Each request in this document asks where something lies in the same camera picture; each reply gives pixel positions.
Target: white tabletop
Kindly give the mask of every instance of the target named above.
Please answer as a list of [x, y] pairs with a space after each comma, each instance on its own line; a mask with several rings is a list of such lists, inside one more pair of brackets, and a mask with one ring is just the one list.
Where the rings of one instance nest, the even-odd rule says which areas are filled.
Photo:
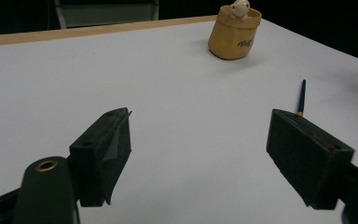
[[106, 111], [133, 111], [132, 153], [112, 205], [82, 223], [341, 223], [306, 207], [266, 152], [273, 108], [296, 111], [356, 152], [358, 59], [268, 21], [248, 57], [207, 48], [213, 21], [0, 46], [0, 195]]

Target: pen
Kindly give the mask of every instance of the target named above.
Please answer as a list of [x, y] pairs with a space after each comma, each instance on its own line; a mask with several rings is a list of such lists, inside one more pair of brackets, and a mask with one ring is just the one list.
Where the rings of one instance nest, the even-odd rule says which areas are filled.
[[297, 114], [301, 117], [304, 115], [305, 85], [306, 85], [306, 81], [305, 81], [305, 79], [303, 79], [303, 82], [301, 85], [300, 100], [298, 102], [298, 110], [297, 110]]

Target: wooden table edge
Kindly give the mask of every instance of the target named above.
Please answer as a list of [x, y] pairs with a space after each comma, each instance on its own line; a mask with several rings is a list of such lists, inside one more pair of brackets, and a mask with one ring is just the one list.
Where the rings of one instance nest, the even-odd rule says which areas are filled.
[[0, 35], [0, 45], [19, 44], [35, 41], [49, 41], [53, 39], [70, 38], [85, 35], [101, 35], [125, 31], [159, 28], [164, 26], [181, 25], [195, 22], [214, 21], [216, 16], [191, 17], [162, 21], [140, 21], [103, 26], [72, 28], [29, 33]]

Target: white figurine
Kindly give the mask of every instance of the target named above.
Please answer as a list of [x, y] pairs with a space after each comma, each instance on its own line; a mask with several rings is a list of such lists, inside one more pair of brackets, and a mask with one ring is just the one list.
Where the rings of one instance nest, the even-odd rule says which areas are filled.
[[241, 17], [244, 21], [250, 8], [251, 4], [248, 0], [236, 0], [231, 4], [231, 18], [235, 19], [235, 17]]

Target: dark background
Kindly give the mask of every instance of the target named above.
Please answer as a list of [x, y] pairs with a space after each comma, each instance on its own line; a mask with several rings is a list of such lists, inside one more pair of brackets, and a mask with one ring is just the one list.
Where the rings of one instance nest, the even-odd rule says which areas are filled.
[[[62, 0], [63, 4], [145, 3], [151, 0]], [[159, 0], [160, 20], [215, 15], [227, 0]], [[250, 0], [263, 19], [358, 57], [358, 0]], [[60, 29], [54, 0], [0, 0], [0, 34]]]

